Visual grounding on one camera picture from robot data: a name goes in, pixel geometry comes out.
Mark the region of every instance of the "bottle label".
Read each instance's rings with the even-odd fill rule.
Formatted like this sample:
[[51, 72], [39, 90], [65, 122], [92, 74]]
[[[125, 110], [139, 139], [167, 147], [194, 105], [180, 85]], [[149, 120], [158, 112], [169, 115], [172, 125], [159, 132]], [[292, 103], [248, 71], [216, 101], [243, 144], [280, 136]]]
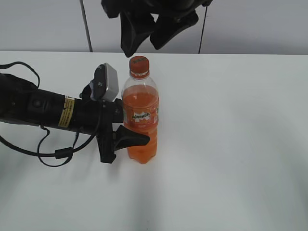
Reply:
[[131, 128], [154, 128], [158, 124], [158, 101], [145, 108], [133, 108], [124, 104], [123, 115], [124, 125]]

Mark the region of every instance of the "plastic bottle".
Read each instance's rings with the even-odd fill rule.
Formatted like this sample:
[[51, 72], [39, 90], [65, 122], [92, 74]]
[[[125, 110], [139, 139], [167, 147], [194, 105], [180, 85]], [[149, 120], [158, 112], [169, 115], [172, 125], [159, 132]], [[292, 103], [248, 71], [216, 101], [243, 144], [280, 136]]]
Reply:
[[123, 91], [124, 126], [151, 138], [146, 146], [128, 148], [131, 159], [146, 164], [157, 150], [157, 125], [159, 95], [150, 77], [149, 60], [135, 56], [129, 62], [130, 78]]

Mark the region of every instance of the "yellow label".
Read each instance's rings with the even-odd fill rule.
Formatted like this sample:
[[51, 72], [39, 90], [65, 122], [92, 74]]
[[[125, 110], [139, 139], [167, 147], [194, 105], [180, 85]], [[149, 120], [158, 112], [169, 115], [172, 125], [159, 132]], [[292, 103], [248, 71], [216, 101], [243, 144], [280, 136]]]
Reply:
[[74, 105], [75, 105], [75, 99], [66, 96], [64, 102], [64, 108], [58, 124], [59, 127], [67, 128], [69, 126], [74, 111]]

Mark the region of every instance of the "black cable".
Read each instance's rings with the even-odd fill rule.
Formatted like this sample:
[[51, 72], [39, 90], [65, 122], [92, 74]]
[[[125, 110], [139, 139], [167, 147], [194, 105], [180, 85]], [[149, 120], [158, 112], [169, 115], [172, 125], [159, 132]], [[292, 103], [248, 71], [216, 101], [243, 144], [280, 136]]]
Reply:
[[[17, 65], [17, 64], [20, 64], [20, 65], [23, 65], [25, 67], [27, 67], [28, 69], [30, 69], [38, 78], [38, 85], [37, 85], [37, 88], [35, 90], [31, 90], [31, 91], [25, 91], [26, 92], [34, 92], [36, 91], [38, 88], [39, 88], [39, 85], [40, 85], [40, 77], [38, 75], [38, 73], [32, 68], [30, 67], [28, 64], [24, 63], [24, 62], [13, 62], [13, 63], [10, 63], [10, 64], [0, 64], [0, 69], [7, 69], [7, 68], [10, 68], [14, 65]], [[78, 148], [74, 149], [74, 146], [77, 142], [74, 142], [74, 145], [73, 145], [73, 153], [76, 153], [78, 151], [80, 151], [81, 149], [85, 148], [93, 139], [94, 137], [96, 136], [96, 133], [100, 127], [100, 123], [101, 123], [101, 118], [102, 118], [102, 103], [99, 102], [99, 117], [98, 117], [98, 122], [97, 122], [97, 125], [95, 127], [95, 130], [92, 132], [91, 136], [82, 144], [80, 145]], [[38, 149], [41, 145], [41, 143], [44, 141], [44, 139], [49, 135], [50, 131], [47, 129], [47, 128], [44, 128], [44, 127], [41, 127], [43, 130], [47, 131], [47, 135], [40, 141], [39, 145], [38, 145]], [[17, 152], [20, 152], [20, 153], [23, 153], [23, 154], [26, 154], [26, 155], [31, 155], [31, 156], [37, 156], [40, 160], [41, 160], [41, 157], [55, 157], [55, 153], [53, 154], [42, 154], [42, 153], [39, 153], [39, 152], [31, 152], [31, 151], [28, 151], [28, 150], [25, 150], [25, 149], [22, 149], [22, 148], [19, 148], [13, 144], [11, 144], [10, 142], [8, 142], [7, 140], [5, 140], [2, 136], [0, 136], [0, 142], [3, 143], [5, 146], [17, 151]]]
[[99, 116], [98, 116], [98, 121], [95, 127], [95, 130], [92, 132], [91, 136], [88, 138], [88, 140], [86, 142], [84, 142], [82, 145], [80, 145], [78, 148], [74, 149], [73, 152], [76, 153], [78, 151], [80, 151], [81, 149], [83, 149], [84, 147], [86, 147], [96, 136], [96, 133], [98, 131], [98, 128], [100, 127], [101, 124], [101, 119], [102, 119], [102, 109], [103, 109], [103, 105], [101, 102], [99, 102]]
[[[98, 131], [98, 128], [100, 127], [100, 123], [101, 123], [101, 119], [102, 119], [102, 108], [103, 105], [101, 102], [99, 102], [99, 117], [98, 117], [98, 121], [95, 127], [95, 130], [92, 132], [91, 136], [82, 144], [80, 145], [78, 148], [74, 149], [73, 148], [73, 152], [76, 153], [78, 151], [80, 151], [81, 149], [83, 149], [84, 147], [86, 147], [96, 136], [96, 133]], [[7, 146], [8, 148], [11, 148], [17, 152], [26, 154], [26, 155], [31, 155], [31, 156], [38, 156], [38, 153], [36, 152], [31, 152], [22, 148], [19, 148], [13, 144], [11, 144], [10, 142], [8, 142], [7, 140], [5, 140], [2, 136], [0, 136], [0, 142], [3, 143], [5, 146]], [[40, 157], [55, 157], [55, 154], [43, 154], [43, 153], [39, 153]]]
[[0, 69], [8, 69], [14, 65], [17, 65], [17, 64], [20, 64], [22, 66], [25, 66], [27, 67], [30, 71], [32, 71], [38, 78], [38, 84], [37, 84], [37, 88], [35, 90], [31, 90], [31, 91], [25, 91], [25, 93], [27, 92], [33, 92], [33, 91], [36, 91], [37, 89], [39, 89], [39, 85], [40, 85], [40, 77], [38, 75], [38, 73], [32, 68], [30, 67], [28, 64], [24, 63], [24, 62], [20, 62], [20, 61], [17, 61], [17, 62], [13, 62], [13, 63], [10, 63], [10, 64], [0, 64]]
[[[61, 167], [61, 166], [63, 166], [63, 165], [68, 164], [68, 163], [72, 160], [73, 155], [67, 157], [67, 159], [66, 159], [62, 164], [59, 164], [59, 165], [49, 165], [49, 164], [46, 164], [46, 163], [42, 160], [42, 157], [40, 156], [40, 153], [39, 153], [39, 148], [40, 148], [41, 144], [43, 143], [43, 141], [49, 136], [50, 131], [49, 131], [47, 128], [43, 127], [43, 126], [41, 126], [41, 129], [47, 131], [47, 134], [46, 134], [46, 136], [44, 136], [44, 137], [41, 139], [41, 141], [40, 141], [39, 144], [38, 144], [37, 155], [38, 155], [38, 159], [40, 160], [40, 162], [41, 162], [43, 165], [46, 165], [46, 166], [48, 166], [48, 167]], [[76, 132], [75, 140], [74, 140], [74, 143], [73, 143], [73, 149], [74, 149], [74, 147], [75, 147], [75, 145], [76, 145], [76, 143], [77, 143], [77, 140], [78, 140], [78, 138], [79, 138], [79, 135], [80, 135], [80, 129]]]
[[200, 54], [200, 50], [201, 50], [201, 45], [202, 45], [202, 39], [203, 39], [203, 32], [204, 32], [204, 26], [205, 26], [206, 15], [207, 15], [207, 7], [205, 8], [205, 14], [204, 14], [204, 19], [203, 19], [203, 27], [202, 27], [202, 34], [201, 34], [201, 39], [200, 39], [198, 54]]
[[[13, 150], [15, 150], [15, 151], [17, 151], [19, 153], [23, 153], [23, 154], [31, 155], [31, 156], [36, 156], [36, 157], [38, 156], [38, 154], [35, 153], [35, 152], [31, 152], [31, 151], [28, 151], [28, 150], [16, 147], [15, 145], [13, 145], [10, 142], [8, 142], [7, 140], [5, 140], [2, 136], [0, 136], [0, 142], [3, 143], [8, 148], [13, 149]], [[54, 154], [43, 154], [43, 153], [40, 153], [39, 155], [41, 157], [54, 157]]]
[[89, 51], [93, 52], [93, 48], [92, 48], [92, 44], [91, 44], [91, 39], [90, 39], [90, 33], [89, 33], [89, 27], [88, 27], [88, 22], [87, 22], [87, 16], [86, 16], [85, 6], [83, 4], [83, 0], [79, 0], [79, 3], [80, 3], [80, 7], [81, 7], [83, 23], [85, 25], [85, 30], [86, 30], [86, 36], [87, 36]]

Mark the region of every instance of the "white table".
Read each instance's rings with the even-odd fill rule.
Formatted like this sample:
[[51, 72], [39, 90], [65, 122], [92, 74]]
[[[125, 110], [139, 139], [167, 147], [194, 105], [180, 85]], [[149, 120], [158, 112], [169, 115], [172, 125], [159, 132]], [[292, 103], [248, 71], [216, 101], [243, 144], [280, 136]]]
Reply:
[[[146, 56], [160, 90], [157, 157], [140, 165], [121, 150], [102, 164], [93, 141], [48, 168], [1, 144], [0, 230], [307, 231], [308, 56]], [[0, 52], [13, 61], [73, 97], [99, 64], [118, 71], [120, 88], [128, 78], [120, 53]], [[3, 72], [36, 83], [24, 67]], [[45, 132], [0, 123], [0, 134], [35, 150]], [[74, 138], [52, 129], [41, 150]]]

